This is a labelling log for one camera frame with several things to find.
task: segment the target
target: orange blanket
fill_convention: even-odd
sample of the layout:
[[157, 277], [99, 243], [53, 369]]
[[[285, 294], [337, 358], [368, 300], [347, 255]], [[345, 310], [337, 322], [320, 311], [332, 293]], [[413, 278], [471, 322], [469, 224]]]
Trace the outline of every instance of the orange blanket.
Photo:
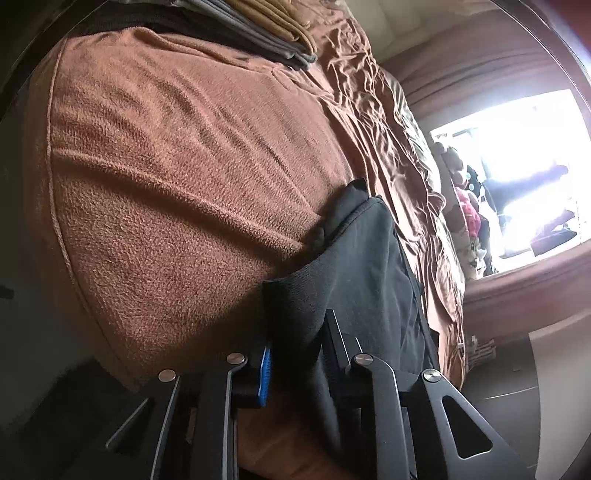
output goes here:
[[[261, 281], [306, 261], [307, 234], [357, 177], [392, 209], [441, 333], [442, 368], [462, 381], [460, 294], [437, 236], [441, 198], [358, 24], [315, 0], [293, 6], [318, 43], [308, 72], [130, 28], [64, 40], [34, 74], [25, 201], [40, 271], [103, 366], [129, 386], [163, 368], [194, 369], [256, 335]], [[273, 466], [265, 427], [306, 435], [277, 402], [266, 424], [242, 422], [251, 427], [241, 463], [270, 478], [308, 478]], [[322, 465], [311, 469], [336, 478]]]

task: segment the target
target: white panel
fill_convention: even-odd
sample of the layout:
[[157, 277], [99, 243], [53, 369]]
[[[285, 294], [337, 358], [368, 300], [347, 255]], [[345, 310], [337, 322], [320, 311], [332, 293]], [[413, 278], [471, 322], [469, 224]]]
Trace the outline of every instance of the white panel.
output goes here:
[[591, 433], [591, 310], [530, 333], [540, 385], [537, 480], [558, 480]]

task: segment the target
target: folded yellow cloth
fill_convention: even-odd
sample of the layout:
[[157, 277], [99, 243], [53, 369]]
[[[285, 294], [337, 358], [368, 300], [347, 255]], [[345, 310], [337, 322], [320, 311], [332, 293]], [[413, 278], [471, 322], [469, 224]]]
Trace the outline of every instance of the folded yellow cloth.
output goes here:
[[227, 0], [236, 10], [254, 23], [289, 42], [300, 43], [309, 55], [317, 53], [316, 42], [310, 33], [290, 14], [283, 10], [295, 10], [281, 0]]

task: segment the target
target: gray folded garment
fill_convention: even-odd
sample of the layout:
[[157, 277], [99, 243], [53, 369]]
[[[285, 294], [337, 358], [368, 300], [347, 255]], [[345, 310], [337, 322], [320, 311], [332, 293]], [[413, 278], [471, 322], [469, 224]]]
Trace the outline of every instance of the gray folded garment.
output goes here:
[[317, 60], [316, 55], [305, 53], [299, 43], [289, 43], [257, 25], [249, 18], [236, 11], [223, 0], [115, 0], [124, 4], [151, 3], [179, 7], [205, 14], [219, 21], [226, 27], [244, 36], [252, 44], [268, 50], [287, 60], [294, 61], [304, 70]]

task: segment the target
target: round metal pivot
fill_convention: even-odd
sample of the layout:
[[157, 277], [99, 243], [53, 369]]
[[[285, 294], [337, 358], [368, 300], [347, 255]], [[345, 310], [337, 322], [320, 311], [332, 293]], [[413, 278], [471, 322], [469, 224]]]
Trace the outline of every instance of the round metal pivot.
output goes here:
[[175, 378], [177, 378], [177, 373], [169, 368], [167, 368], [166, 370], [162, 370], [158, 374], [158, 380], [164, 383], [172, 382], [172, 380], [174, 380]]
[[359, 355], [355, 355], [355, 363], [358, 365], [369, 365], [373, 361], [374, 358], [367, 353], [360, 353]]
[[441, 380], [441, 373], [432, 368], [428, 368], [423, 372], [423, 378], [431, 383], [436, 383]]
[[230, 365], [240, 365], [244, 360], [246, 360], [246, 357], [238, 352], [230, 353], [230, 355], [226, 357], [226, 362]]

